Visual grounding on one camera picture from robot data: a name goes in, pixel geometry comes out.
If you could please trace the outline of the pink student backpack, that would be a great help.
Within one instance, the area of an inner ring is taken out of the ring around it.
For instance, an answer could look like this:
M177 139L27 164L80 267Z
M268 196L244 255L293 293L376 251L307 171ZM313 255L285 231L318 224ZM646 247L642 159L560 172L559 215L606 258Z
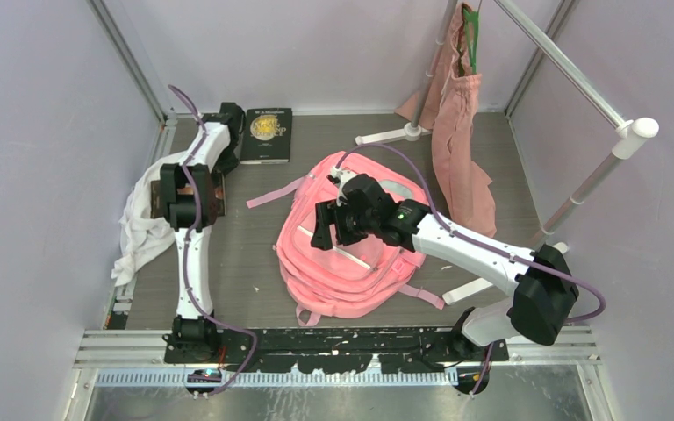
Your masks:
M422 253L387 246L374 236L351 246L334 245L328 251L311 246L316 203L337 195L336 187L327 180L334 165L376 178L396 201L427 200L422 188L408 178L358 153L338 152L328 155L305 176L247 201L247 207L254 208L293 196L290 213L273 248L285 286L297 304L298 324L313 327L322 317L360 318L397 293L443 309L446 303L440 296L409 283L425 261Z

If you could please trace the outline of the dark book orange cover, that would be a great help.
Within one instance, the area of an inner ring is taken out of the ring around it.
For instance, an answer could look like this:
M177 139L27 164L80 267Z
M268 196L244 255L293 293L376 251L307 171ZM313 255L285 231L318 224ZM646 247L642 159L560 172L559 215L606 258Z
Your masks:
M202 212L204 217L209 217L212 211L216 211L218 217L226 214L226 192L225 192L225 177L219 171L211 173L212 179L212 193L213 199L209 200L209 204L202 204ZM163 208L161 203L161 181L154 180L150 182L150 213L149 217L162 218Z

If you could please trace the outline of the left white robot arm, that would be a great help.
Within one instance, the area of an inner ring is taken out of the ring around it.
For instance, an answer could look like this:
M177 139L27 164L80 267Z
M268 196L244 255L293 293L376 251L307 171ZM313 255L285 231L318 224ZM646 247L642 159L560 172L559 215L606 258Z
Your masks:
M245 122L245 111L233 102L198 116L189 148L160 169L162 215L174 232L179 278L167 362L208 362L221 348L209 285L210 237L219 216L212 174L220 158L234 156Z

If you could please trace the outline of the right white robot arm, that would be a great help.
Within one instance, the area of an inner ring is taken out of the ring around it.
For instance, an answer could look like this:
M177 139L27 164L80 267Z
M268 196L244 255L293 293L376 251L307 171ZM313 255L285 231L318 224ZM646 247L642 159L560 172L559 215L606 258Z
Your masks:
M386 246L442 259L505 292L506 300L461 317L452 337L458 357L474 360L487 345L517 335L542 346L556 342L579 295L558 249L510 246L473 232L432 205L394 200L366 174L333 168L327 179L337 196L315 206L312 247L327 251L375 237Z

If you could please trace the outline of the black book gold cover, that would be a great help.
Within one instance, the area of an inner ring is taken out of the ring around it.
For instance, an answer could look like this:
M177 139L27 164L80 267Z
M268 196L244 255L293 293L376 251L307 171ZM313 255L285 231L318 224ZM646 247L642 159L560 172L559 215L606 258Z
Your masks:
M249 109L240 150L242 164L280 164L290 161L293 132L291 108Z

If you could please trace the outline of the white cloth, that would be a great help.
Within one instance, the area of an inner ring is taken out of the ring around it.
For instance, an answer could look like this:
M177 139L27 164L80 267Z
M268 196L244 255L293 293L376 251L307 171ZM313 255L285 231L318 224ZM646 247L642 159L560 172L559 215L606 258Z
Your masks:
M154 162L135 183L119 220L121 257L114 263L111 279L116 287L131 282L137 272L174 243L174 231L163 218L152 218L151 183L158 182L163 164L177 163L183 153Z

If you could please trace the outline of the green clothes hanger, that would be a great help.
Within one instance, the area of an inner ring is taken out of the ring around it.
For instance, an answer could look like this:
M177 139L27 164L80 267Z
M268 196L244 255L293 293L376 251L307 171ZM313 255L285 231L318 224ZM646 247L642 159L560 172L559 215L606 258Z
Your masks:
M461 74L475 75L477 73L477 47L479 41L480 13L470 5L462 6L462 28L465 40L465 49L462 56L467 59L468 67L461 65Z

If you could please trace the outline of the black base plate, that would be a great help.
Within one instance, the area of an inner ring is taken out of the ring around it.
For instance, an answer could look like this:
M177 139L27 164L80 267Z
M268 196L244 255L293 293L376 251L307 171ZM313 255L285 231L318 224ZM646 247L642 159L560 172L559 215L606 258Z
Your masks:
M220 330L211 343L162 336L168 364L206 364L234 372L359 374L375 360L382 374L426 374L465 362L479 367L482 348L461 349L447 326L257 329L253 336Z

